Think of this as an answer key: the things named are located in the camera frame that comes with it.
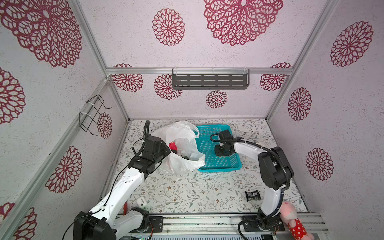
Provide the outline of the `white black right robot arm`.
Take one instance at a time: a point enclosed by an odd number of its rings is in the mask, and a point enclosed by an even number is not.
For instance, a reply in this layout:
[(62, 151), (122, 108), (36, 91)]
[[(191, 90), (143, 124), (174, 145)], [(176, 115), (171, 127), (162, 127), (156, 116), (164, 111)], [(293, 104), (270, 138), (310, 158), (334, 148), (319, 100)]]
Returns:
[(262, 181), (267, 187), (259, 217), (248, 222), (266, 225), (276, 221), (283, 204), (284, 193), (290, 188), (291, 178), (294, 176), (283, 149), (280, 147), (269, 149), (241, 137), (235, 138), (228, 130), (212, 134), (210, 140), (219, 143), (215, 146), (215, 154), (218, 157), (241, 154), (258, 161)]

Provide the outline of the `red dragon fruit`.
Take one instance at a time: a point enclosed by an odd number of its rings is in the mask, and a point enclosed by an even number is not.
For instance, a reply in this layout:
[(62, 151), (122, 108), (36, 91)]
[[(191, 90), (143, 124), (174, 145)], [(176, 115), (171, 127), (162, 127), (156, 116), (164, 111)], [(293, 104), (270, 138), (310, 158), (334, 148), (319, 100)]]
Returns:
[(178, 153), (178, 148), (177, 148), (175, 142), (171, 142), (171, 143), (169, 143), (169, 148), (170, 148), (171, 152), (173, 152), (173, 153), (175, 153), (175, 154)]

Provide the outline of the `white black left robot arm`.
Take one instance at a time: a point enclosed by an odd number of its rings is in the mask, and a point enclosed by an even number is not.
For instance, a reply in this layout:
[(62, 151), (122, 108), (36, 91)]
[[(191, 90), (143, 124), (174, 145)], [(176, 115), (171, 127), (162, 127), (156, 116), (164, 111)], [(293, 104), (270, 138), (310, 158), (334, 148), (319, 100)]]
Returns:
[(139, 207), (118, 217), (125, 202), (137, 187), (160, 166), (171, 150), (159, 137), (149, 133), (150, 121), (143, 130), (142, 146), (120, 172), (111, 191), (89, 212), (79, 212), (71, 223), (74, 240), (119, 240), (131, 231), (145, 231), (149, 226), (149, 213)]

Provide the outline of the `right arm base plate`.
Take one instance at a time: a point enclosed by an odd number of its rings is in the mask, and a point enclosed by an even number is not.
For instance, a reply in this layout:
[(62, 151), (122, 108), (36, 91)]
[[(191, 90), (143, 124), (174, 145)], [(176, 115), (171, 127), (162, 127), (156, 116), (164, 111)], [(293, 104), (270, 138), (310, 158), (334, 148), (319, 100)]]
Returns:
[(284, 232), (285, 227), (283, 221), (280, 219), (279, 215), (274, 217), (256, 221), (259, 216), (250, 215), (242, 216), (242, 221), (245, 221), (243, 224), (245, 232)]

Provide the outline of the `white plastic bag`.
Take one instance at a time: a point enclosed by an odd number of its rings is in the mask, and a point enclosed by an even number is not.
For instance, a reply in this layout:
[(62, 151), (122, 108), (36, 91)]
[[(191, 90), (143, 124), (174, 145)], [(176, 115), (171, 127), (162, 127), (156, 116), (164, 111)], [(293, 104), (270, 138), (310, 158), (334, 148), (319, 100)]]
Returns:
[(171, 152), (162, 163), (167, 172), (181, 176), (198, 170), (205, 165), (205, 154), (199, 152), (196, 139), (200, 136), (197, 126), (187, 121), (180, 121), (152, 132), (161, 138), (168, 146), (175, 142), (178, 153)]

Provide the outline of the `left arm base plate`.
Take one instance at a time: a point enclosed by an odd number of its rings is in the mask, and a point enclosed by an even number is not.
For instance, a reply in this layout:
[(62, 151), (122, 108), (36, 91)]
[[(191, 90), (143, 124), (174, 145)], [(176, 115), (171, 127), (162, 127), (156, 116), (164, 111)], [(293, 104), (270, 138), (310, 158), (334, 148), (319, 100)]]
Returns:
[(161, 233), (163, 231), (164, 217), (149, 216), (143, 221), (143, 226), (139, 229), (132, 230), (131, 233)]

